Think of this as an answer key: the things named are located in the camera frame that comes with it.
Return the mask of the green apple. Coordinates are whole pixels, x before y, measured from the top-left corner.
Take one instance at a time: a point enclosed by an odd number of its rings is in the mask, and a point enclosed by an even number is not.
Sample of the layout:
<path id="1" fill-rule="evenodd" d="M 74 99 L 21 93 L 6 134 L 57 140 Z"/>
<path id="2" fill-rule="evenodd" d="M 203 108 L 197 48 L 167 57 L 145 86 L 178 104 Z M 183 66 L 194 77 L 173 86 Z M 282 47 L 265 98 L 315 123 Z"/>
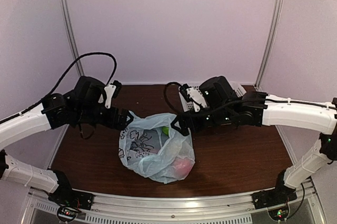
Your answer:
<path id="1" fill-rule="evenodd" d="M 169 131 L 170 131 L 169 127 L 163 126 L 161 129 L 162 129 L 163 134 L 169 136 Z"/>

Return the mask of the red apple with stem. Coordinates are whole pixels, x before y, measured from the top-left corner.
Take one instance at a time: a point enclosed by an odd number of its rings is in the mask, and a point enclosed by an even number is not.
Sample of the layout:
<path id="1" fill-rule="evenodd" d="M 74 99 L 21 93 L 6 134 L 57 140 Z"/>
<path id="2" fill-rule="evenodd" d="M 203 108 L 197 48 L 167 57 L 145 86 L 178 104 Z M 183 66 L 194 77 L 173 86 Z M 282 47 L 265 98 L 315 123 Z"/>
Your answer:
<path id="1" fill-rule="evenodd" d="M 177 179 L 184 179 L 190 173 L 194 163 L 188 158 L 175 158 L 172 165 L 174 170 L 174 176 Z"/>

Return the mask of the light blue printed plastic bag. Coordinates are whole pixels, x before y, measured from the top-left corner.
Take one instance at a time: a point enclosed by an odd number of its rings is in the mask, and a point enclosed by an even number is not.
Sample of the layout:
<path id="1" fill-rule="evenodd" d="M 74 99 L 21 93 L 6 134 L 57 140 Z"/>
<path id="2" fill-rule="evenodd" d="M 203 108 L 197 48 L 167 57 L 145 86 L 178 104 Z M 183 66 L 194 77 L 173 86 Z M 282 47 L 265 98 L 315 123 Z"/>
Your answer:
<path id="1" fill-rule="evenodd" d="M 171 128 L 176 115 L 161 113 L 141 118 L 131 113 L 133 122 L 119 137 L 118 156 L 123 166 L 163 184 L 184 180 L 186 177 L 174 176 L 172 163 L 175 158 L 188 158 L 195 165 L 195 153 L 191 135 L 183 136 Z M 162 133 L 163 126 L 169 127 L 169 136 Z"/>

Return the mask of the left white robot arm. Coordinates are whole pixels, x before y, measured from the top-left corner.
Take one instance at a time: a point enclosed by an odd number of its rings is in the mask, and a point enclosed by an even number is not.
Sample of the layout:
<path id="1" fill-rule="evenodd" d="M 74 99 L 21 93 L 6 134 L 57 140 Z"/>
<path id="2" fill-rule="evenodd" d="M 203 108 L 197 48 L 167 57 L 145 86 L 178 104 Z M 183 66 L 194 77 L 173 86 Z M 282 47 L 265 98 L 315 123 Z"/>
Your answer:
<path id="1" fill-rule="evenodd" d="M 33 187 L 48 194 L 54 193 L 64 205 L 71 205 L 76 194 L 64 173 L 21 162 L 7 154 L 5 148 L 28 136 L 65 125 L 102 125 L 124 130 L 134 117 L 128 110 L 112 105 L 121 87 L 122 84 L 116 80 L 104 84 L 93 77 L 82 76 L 68 93 L 51 93 L 27 112 L 4 119 L 1 123 L 1 180 Z"/>

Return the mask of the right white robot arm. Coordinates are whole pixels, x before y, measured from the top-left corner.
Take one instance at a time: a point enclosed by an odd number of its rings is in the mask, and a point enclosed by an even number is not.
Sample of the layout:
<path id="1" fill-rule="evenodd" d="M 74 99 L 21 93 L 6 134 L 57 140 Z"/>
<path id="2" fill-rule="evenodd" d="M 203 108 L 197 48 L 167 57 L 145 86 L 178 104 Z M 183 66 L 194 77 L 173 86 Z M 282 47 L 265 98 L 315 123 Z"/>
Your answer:
<path id="1" fill-rule="evenodd" d="M 336 102 L 283 98 L 261 91 L 239 95 L 224 76 L 212 77 L 199 87 L 175 83 L 180 95 L 193 107 L 177 112 L 171 127 L 186 136 L 207 127 L 280 126 L 319 133 L 306 154 L 280 172 L 270 192 L 273 203 L 282 203 L 300 184 L 323 166 L 336 161 Z"/>

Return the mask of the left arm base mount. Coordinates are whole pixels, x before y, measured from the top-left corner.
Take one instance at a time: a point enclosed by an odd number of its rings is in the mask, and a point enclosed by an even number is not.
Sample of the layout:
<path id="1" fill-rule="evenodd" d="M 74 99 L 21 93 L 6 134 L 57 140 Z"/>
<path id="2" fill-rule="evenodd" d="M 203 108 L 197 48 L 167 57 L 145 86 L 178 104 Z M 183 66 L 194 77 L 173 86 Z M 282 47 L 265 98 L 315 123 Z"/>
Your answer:
<path id="1" fill-rule="evenodd" d="M 94 195 L 92 193 L 70 190 L 66 192 L 47 193 L 48 200 L 56 203 L 56 216 L 59 221 L 69 223 L 85 215 L 83 210 L 91 210 Z"/>

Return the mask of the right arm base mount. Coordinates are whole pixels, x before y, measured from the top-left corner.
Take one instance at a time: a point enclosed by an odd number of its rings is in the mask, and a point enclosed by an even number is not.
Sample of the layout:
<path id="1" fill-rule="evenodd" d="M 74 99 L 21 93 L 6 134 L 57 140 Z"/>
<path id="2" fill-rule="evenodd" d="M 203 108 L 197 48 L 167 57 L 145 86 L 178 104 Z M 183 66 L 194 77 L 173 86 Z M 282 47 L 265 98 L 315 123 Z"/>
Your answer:
<path id="1" fill-rule="evenodd" d="M 296 200 L 295 192 L 284 194 L 276 189 L 262 190 L 251 194 L 254 208 L 267 209 L 269 217 L 273 221 L 285 221 L 290 216 L 289 202 Z"/>

